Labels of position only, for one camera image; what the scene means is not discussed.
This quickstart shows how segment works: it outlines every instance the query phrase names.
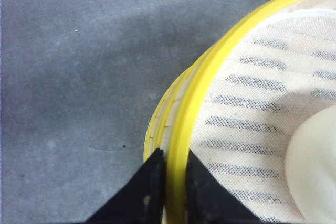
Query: gray concrete floor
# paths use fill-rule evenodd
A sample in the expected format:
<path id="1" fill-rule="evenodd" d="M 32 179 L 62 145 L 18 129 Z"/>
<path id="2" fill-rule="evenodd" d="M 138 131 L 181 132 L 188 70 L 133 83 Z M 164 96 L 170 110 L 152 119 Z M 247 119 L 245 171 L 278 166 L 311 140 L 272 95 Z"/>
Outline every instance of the gray concrete floor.
<path id="1" fill-rule="evenodd" d="M 83 221 L 170 83 L 268 0 L 1 0 L 1 221 Z"/>

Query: gray surface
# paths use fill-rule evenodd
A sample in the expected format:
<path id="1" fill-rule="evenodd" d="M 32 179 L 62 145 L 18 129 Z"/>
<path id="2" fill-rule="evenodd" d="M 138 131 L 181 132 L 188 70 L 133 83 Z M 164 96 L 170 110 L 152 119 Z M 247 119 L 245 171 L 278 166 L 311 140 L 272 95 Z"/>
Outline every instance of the gray surface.
<path id="1" fill-rule="evenodd" d="M 81 221 L 170 83 L 267 0 L 2 0 L 2 223 Z"/>

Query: black plastic piece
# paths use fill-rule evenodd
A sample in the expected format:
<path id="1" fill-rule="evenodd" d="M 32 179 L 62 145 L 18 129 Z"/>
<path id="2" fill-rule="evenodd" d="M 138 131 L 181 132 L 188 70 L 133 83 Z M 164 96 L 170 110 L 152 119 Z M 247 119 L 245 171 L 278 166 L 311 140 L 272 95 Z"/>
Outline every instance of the black plastic piece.
<path id="1" fill-rule="evenodd" d="M 260 222 L 211 175 L 192 151 L 186 172 L 188 224 Z"/>
<path id="2" fill-rule="evenodd" d="M 156 149 L 132 179 L 85 223 L 161 224 L 165 168 Z"/>

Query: white ball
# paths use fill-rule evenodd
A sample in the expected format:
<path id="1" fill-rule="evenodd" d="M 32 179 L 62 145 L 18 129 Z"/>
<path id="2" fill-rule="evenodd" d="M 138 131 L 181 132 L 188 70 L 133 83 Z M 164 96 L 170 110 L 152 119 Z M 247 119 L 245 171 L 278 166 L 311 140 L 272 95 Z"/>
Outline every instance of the white ball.
<path id="1" fill-rule="evenodd" d="M 336 223 L 336 106 L 295 131 L 285 169 L 289 191 L 306 220 Z"/>

